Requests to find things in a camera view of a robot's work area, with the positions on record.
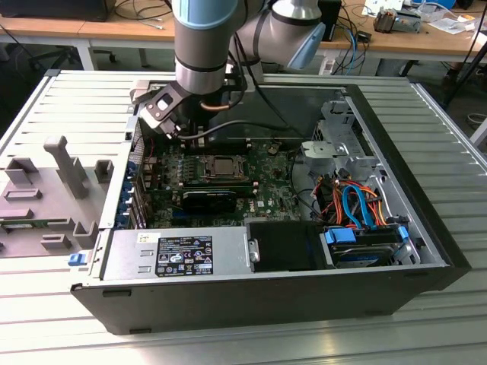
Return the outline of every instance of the aluminum profile table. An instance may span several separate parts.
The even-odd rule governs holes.
[[[46,76],[0,142],[10,157],[43,154],[46,133],[68,134],[85,166],[115,157],[133,80],[172,74],[63,71]],[[267,81],[319,83],[317,76]],[[356,83],[473,266],[442,292],[393,316],[115,336],[69,293],[67,257],[0,259],[0,362],[12,363],[485,363],[487,359],[487,163],[426,92],[402,78]]]

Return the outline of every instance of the sticker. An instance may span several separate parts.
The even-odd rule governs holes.
[[[211,275],[213,274],[212,236],[158,237],[156,257],[155,272],[159,277]]]
[[[160,237],[160,233],[139,233],[137,243],[157,243]]]

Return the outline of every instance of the blue plastic clip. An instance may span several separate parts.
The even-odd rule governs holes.
[[[352,228],[332,228],[325,233],[326,243],[355,243],[357,239]]]
[[[69,256],[69,266],[82,266],[87,264],[86,255],[84,253],[72,253]]]
[[[406,227],[401,226],[397,229],[397,232],[401,235],[401,238],[404,240],[407,240],[409,238],[409,232],[406,229]]]

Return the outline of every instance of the power supply label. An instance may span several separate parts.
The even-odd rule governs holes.
[[[212,236],[159,239],[157,276],[211,275],[213,265]]]

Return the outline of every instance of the desk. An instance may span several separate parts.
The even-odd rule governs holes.
[[[363,2],[364,0],[347,0],[346,6],[352,21],[356,24],[363,23],[359,29],[372,34],[367,52],[368,58],[461,62],[469,50],[472,32],[450,35],[427,24],[422,26],[419,34],[374,32],[372,17],[362,18],[356,15],[361,13],[359,5]],[[138,8],[158,4],[160,4],[158,0],[137,0]],[[476,0],[469,11],[481,11],[484,6],[485,2]],[[144,15],[159,14],[161,9],[148,10]],[[130,6],[126,10],[119,11],[127,16],[133,16]],[[112,14],[105,23],[0,17],[0,24],[10,30],[22,43],[76,46],[85,70],[97,68],[92,57],[92,47],[172,49],[174,42],[172,14],[164,17],[163,30],[149,27],[138,21],[122,19],[115,14]],[[0,42],[12,43],[13,40],[0,30]],[[321,73],[326,73],[335,58],[343,56],[349,47],[350,43],[342,30],[337,30],[332,42],[321,43],[317,53],[323,56]],[[478,45],[474,47],[471,58],[479,49]]]

